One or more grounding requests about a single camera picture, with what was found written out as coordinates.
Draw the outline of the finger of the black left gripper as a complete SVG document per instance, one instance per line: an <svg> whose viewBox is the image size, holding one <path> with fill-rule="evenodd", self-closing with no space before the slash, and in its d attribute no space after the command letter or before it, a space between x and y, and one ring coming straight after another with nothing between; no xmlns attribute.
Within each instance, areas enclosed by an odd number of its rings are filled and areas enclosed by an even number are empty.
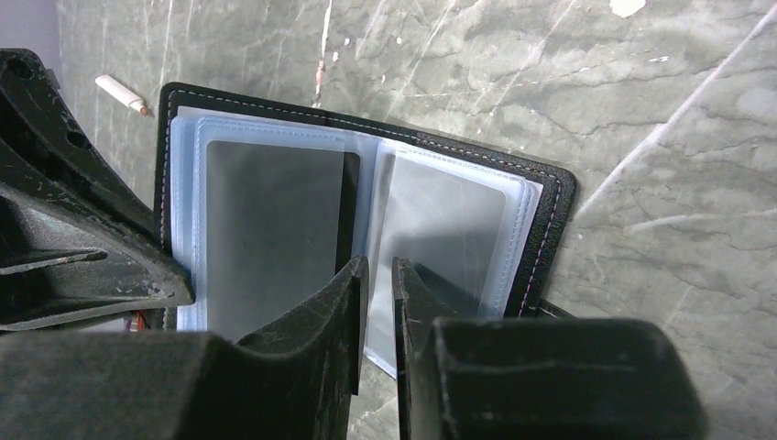
<svg viewBox="0 0 777 440"><path fill-rule="evenodd" d="M103 159L30 49L1 50L1 180L21 192L21 204L160 247L151 210Z"/></svg>
<svg viewBox="0 0 777 440"><path fill-rule="evenodd" d="M193 300L186 272L146 237L66 191L2 184L2 330Z"/></svg>

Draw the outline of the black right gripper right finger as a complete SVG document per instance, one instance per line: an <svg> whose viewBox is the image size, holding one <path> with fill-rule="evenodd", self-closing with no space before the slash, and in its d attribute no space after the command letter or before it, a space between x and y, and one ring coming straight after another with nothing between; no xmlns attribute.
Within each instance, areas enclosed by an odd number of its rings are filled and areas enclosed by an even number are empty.
<svg viewBox="0 0 777 440"><path fill-rule="evenodd" d="M669 337L619 318L456 314L395 258L403 439L704 439L709 421Z"/></svg>

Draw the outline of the black leather card holder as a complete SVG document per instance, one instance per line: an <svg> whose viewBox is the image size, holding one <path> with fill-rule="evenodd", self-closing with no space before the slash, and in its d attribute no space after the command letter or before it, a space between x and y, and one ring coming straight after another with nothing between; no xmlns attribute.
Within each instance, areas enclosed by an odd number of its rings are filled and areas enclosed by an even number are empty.
<svg viewBox="0 0 777 440"><path fill-rule="evenodd" d="M577 190L549 163L182 82L158 141L159 234L195 297L172 328L234 341L364 256L366 354L389 375L394 259L458 314L531 316Z"/></svg>

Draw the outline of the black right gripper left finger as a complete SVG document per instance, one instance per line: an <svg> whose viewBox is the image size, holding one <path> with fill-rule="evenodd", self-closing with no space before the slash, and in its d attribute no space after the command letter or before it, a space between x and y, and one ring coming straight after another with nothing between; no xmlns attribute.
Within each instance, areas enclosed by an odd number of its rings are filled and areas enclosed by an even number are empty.
<svg viewBox="0 0 777 440"><path fill-rule="evenodd" d="M204 332L33 331L1 339L4 439L344 439L369 267L230 342Z"/></svg>

